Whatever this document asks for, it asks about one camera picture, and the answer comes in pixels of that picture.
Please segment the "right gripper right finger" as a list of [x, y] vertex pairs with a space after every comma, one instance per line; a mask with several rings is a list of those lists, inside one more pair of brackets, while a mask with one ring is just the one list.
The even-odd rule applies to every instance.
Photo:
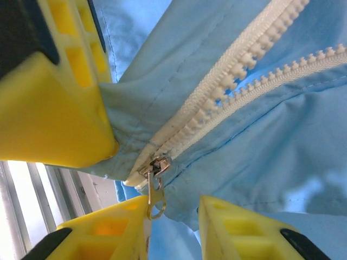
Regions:
[[198, 207], [203, 259], [328, 259], [293, 226], [203, 195]]

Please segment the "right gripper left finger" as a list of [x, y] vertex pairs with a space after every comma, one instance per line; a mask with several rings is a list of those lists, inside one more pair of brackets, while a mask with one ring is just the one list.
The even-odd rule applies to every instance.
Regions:
[[148, 197], [117, 203], [60, 224], [24, 259], [148, 259]]

